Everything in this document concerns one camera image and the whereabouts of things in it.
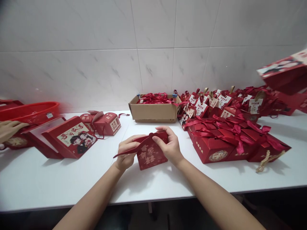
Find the rope handle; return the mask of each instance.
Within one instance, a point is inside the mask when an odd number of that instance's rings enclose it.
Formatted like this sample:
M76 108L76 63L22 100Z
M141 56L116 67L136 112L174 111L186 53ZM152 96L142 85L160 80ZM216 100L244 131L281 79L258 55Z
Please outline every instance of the rope handle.
M260 165L256 169L256 173L263 172L263 170L264 170L265 166L267 165L267 163L269 163L270 161L272 161L272 160L274 160L274 159L284 155L285 153L286 152L283 150L280 154L271 156L270 155L270 150L267 150L265 158L260 162Z

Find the red gift bag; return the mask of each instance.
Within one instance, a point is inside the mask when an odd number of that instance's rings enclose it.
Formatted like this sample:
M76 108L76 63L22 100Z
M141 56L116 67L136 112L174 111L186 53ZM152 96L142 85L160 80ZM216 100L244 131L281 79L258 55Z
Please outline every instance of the red gift bag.
M140 142L140 145L134 149L128 150L126 152L119 153L113 158L123 155L137 153L138 163L140 170L144 170L162 163L167 162L167 158L164 156L161 148L154 142L153 136L157 136L164 141L165 144L168 143L168 135L166 132L161 133L150 133L148 136L140 137L134 139L135 142Z
M293 95L307 87L307 49L261 69L258 74L272 89Z

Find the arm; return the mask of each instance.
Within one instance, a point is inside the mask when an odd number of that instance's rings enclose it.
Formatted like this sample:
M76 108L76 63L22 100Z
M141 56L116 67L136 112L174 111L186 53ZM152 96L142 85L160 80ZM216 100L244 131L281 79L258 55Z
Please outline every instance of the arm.
M165 144L157 136L154 136L153 140L187 178L202 206L222 230L265 229L236 198L183 157L178 138L170 127L160 126L156 129L167 132L169 143Z
M136 148L139 143L133 139L144 135L135 135L119 144L118 153ZM134 154L118 156L116 162L106 171L97 183L74 205L54 230L88 230L94 229L104 212L120 177L134 161Z
M15 133L29 124L20 123L19 121L0 122L0 144L10 139Z

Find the red ribbon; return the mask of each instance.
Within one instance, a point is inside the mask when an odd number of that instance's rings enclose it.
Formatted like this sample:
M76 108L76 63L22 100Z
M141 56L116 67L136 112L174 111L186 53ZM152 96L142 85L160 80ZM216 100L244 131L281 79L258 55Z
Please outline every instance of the red ribbon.
M199 132L192 132L192 134L196 137L214 137L214 138L218 138L220 140L223 140L225 142L228 142L233 146L238 145L237 140L230 138L230 137L225 137L223 135L215 135L211 131L207 130L206 128L201 128Z
M270 137L268 135L268 132L271 130L271 127L269 126L262 126L262 129L259 129L257 126L255 126L251 121L247 121L247 124L249 127L251 127L253 130L255 130L256 132L260 133L263 135L263 140L262 143L264 141L267 141L274 149L276 149L277 151L282 151L285 148L276 140L274 140L272 137Z
M255 142L251 141L249 138L243 136L241 134L241 127L238 125L234 125L233 128L230 128L229 126L226 126L225 124L216 123L217 126L219 126L222 129L226 129L230 132L232 132L234 134L234 138L238 141L238 145L237 145L237 153L239 155L241 155L242 153L244 153L244 148L243 148L243 142L247 143L248 145L252 145Z
M215 121L214 120L208 120L208 119L204 120L204 119L200 118L200 116L196 116L195 121L191 121L191 122L185 124L185 126L189 127L189 126L200 124L200 123L204 124L207 127L207 124L213 124L213 123L215 123Z

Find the wall tile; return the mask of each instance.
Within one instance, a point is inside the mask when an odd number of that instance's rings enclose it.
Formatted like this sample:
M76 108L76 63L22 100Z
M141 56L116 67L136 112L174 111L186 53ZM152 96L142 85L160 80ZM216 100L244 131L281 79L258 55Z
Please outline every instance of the wall tile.
M222 0L211 46L305 44L306 10L304 0Z
M177 0L175 47L209 47L219 0Z
M138 48L174 47L176 0L131 0Z
M62 108L126 105L142 90L137 50L0 53L0 90Z
M256 70L303 49L303 46L210 48L201 88L230 89L264 85Z
M144 93L171 93L174 49L138 50Z
M175 48L173 90L195 92L200 87L209 48Z
M128 48L136 48L130 0L9 0L2 7L0 51Z

